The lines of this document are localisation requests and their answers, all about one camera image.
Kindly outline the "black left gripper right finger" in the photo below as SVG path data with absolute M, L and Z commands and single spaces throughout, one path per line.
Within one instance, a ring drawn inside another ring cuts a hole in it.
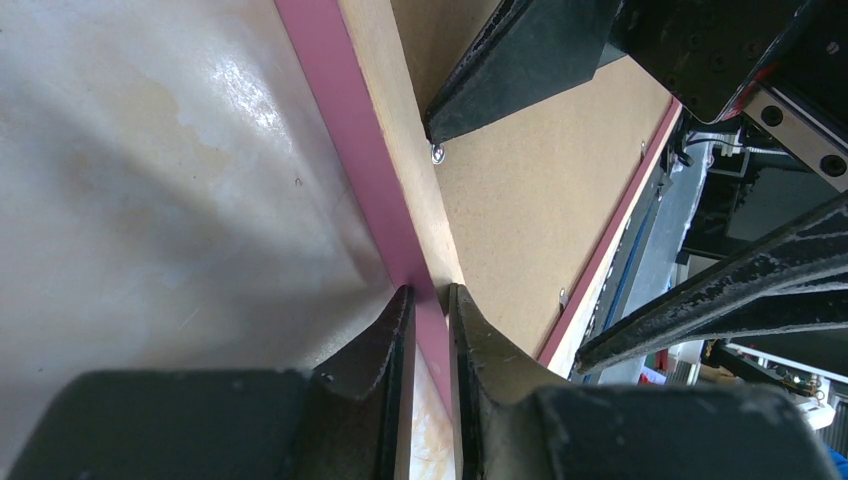
M 449 288 L 460 479 L 835 479 L 787 395 L 751 386 L 577 385 Z

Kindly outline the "pink wooden picture frame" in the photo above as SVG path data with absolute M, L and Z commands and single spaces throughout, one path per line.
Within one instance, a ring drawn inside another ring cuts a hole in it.
M 464 283 L 422 113 L 495 9 L 492 1 L 280 1 L 277 9 L 391 282 L 415 288 L 410 475 L 455 475 L 446 290 Z M 670 105 L 535 355 L 563 372 L 593 294 L 681 114 Z

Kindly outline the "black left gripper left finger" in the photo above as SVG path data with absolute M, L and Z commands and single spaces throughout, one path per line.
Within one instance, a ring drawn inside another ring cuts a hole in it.
M 102 370 L 51 401 L 13 479 L 404 479 L 415 293 L 324 362 L 285 370 Z

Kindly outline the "brown frame backing board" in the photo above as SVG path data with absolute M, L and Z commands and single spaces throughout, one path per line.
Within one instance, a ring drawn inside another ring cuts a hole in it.
M 560 294 L 577 282 L 670 101 L 625 57 L 446 142 L 435 173 L 464 283 L 528 354 L 554 326 Z

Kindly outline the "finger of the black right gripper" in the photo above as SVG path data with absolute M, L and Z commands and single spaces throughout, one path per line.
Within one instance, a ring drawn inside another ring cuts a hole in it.
M 502 1 L 424 114 L 435 144 L 591 80 L 620 1 Z
M 647 355 L 773 293 L 847 272 L 847 194 L 841 193 L 639 307 L 581 346 L 579 374 Z

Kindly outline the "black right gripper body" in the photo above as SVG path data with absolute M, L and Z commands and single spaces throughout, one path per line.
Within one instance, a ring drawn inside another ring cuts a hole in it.
M 846 191 L 846 2 L 624 1 L 608 43 L 697 120 L 743 114 Z

